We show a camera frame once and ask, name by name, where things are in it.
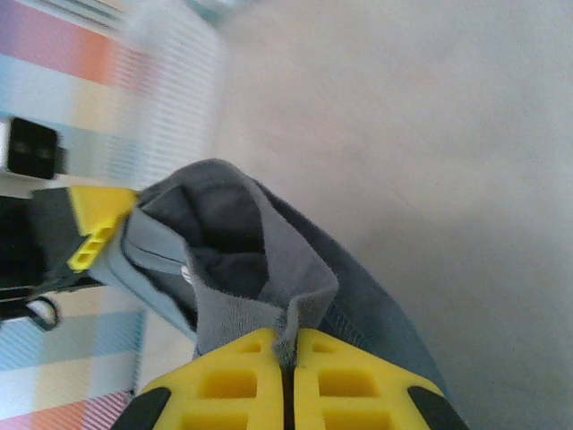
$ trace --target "beige carpet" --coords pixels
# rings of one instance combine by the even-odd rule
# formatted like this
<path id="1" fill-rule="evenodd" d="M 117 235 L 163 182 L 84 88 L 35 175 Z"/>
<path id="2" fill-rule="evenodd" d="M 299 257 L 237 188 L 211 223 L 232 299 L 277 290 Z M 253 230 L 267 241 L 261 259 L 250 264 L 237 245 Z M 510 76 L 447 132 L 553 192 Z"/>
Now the beige carpet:
<path id="1" fill-rule="evenodd" d="M 416 322 L 472 429 L 573 428 L 573 6 L 282 0 L 218 136 Z"/>

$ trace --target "gray fabric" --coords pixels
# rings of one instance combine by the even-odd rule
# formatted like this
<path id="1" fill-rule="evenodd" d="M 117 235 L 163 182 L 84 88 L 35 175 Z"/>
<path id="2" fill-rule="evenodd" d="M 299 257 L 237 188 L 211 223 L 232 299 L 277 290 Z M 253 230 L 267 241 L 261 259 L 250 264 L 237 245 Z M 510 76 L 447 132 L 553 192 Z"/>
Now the gray fabric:
<path id="1" fill-rule="evenodd" d="M 183 264 L 192 288 L 181 281 Z M 446 391 L 411 322 L 352 256 L 225 161 L 195 163 L 144 190 L 90 276 L 196 331 L 200 354 L 274 327 L 289 366 L 297 330 L 319 328 Z"/>

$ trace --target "yellow plastic part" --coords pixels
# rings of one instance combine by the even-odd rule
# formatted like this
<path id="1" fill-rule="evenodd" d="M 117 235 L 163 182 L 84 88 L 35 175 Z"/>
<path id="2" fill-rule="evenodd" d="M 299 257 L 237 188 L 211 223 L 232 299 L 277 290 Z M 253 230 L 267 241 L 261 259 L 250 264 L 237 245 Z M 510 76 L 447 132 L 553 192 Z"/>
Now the yellow plastic part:
<path id="1" fill-rule="evenodd" d="M 435 384 L 320 331 L 298 334 L 297 430 L 428 430 L 407 389 Z"/>
<path id="2" fill-rule="evenodd" d="M 154 430 L 282 430 L 274 339 L 272 329 L 253 331 L 147 385 L 171 391 Z"/>
<path id="3" fill-rule="evenodd" d="M 88 236 L 68 266 L 73 271 L 85 271 L 132 210 L 137 197 L 133 190 L 105 186 L 70 186 L 68 195 L 79 233 Z"/>

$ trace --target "floor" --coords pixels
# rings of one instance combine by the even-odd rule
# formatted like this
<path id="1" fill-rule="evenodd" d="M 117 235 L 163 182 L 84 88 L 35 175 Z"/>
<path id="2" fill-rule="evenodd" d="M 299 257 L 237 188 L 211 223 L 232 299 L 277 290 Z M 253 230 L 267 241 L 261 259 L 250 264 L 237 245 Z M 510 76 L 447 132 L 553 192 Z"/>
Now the floor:
<path id="1" fill-rule="evenodd" d="M 473 430 L 573 428 L 573 8 L 265 0 L 222 29 L 216 155 L 417 324 Z"/>

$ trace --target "black rubber edge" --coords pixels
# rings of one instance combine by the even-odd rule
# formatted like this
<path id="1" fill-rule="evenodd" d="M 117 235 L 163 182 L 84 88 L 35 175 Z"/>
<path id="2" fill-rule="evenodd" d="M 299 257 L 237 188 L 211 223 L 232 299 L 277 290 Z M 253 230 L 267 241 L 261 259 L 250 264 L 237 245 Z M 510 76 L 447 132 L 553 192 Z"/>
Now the black rubber edge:
<path id="1" fill-rule="evenodd" d="M 449 402 L 423 387 L 408 388 L 410 398 L 430 430 L 469 430 Z"/>
<path id="2" fill-rule="evenodd" d="M 168 388 L 160 387 L 136 397 L 110 430 L 153 430 L 171 397 Z"/>

